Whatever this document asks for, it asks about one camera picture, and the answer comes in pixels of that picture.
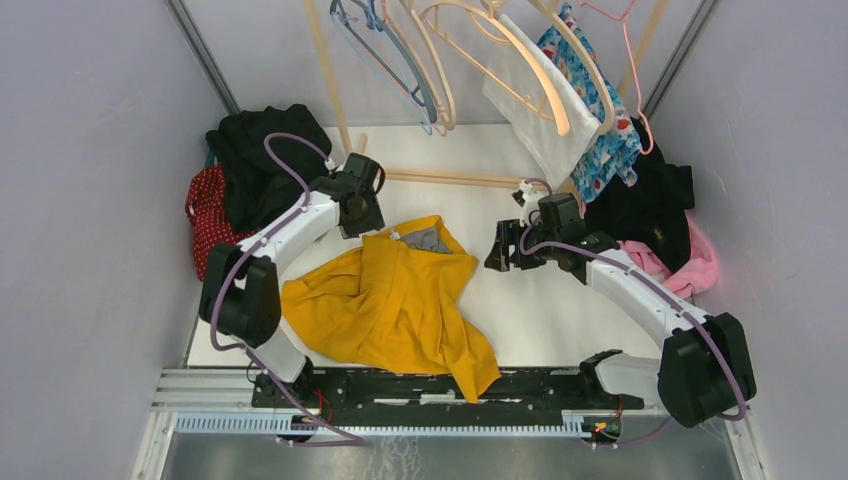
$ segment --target blue floral garment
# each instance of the blue floral garment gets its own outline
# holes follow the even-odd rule
[[[577,26],[574,15],[571,13],[571,5],[565,3],[559,12],[559,17],[580,39],[594,60],[595,52]],[[601,104],[598,89],[589,76],[589,70],[583,65],[568,41],[562,37],[556,27],[551,27],[542,35],[537,45],[562,71],[592,115],[603,123],[606,112]],[[604,83],[615,107],[616,121],[609,132],[598,137],[595,145],[583,155],[574,167],[574,171],[571,172],[571,178],[584,202],[595,200],[607,183],[612,180],[613,175],[621,177],[628,186],[632,186],[637,180],[636,172],[632,167],[641,147],[639,134],[633,128],[618,92],[612,88],[606,77],[604,77]]]

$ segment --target black garment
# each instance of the black garment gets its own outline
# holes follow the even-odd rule
[[[294,205],[302,193],[294,178],[265,151],[265,136],[274,132],[303,137],[328,155],[332,149],[324,129],[301,104],[287,110],[268,107],[264,112],[230,115],[221,120],[218,130],[206,133],[206,142],[227,179],[224,209],[236,233],[262,229]],[[296,140],[275,138],[271,148],[307,184],[329,173],[321,156]]]
[[[644,127],[633,119],[642,145],[647,147]],[[637,240],[648,245],[672,272],[689,261],[689,224],[684,210],[695,207],[692,167],[665,163],[658,145],[639,155],[633,169],[639,180],[627,187],[613,177],[594,202],[586,205],[590,231],[604,231],[617,240]]]

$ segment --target red polka dot fabric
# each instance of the red polka dot fabric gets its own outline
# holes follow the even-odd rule
[[[193,179],[186,198],[186,216],[194,227],[192,254],[197,278],[206,274],[209,251],[219,243],[235,245],[253,235],[235,233],[224,212],[224,186],[227,184],[220,165],[204,168]]]

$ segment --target pink towel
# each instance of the pink towel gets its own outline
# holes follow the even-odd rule
[[[662,274],[663,286],[680,298],[689,298],[713,288],[718,280],[718,258],[715,249],[707,237],[686,214],[689,221],[689,239],[692,244],[692,254],[689,261],[676,273],[672,274],[662,264],[654,252],[642,242],[627,240],[620,242],[630,258],[649,275]]]

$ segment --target yellow shirt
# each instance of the yellow shirt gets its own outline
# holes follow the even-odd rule
[[[452,253],[433,253],[389,238],[435,227]],[[498,377],[489,341],[456,303],[477,259],[439,216],[402,223],[363,238],[351,250],[283,285],[283,316],[310,349],[337,362],[394,373],[454,376],[476,403]]]

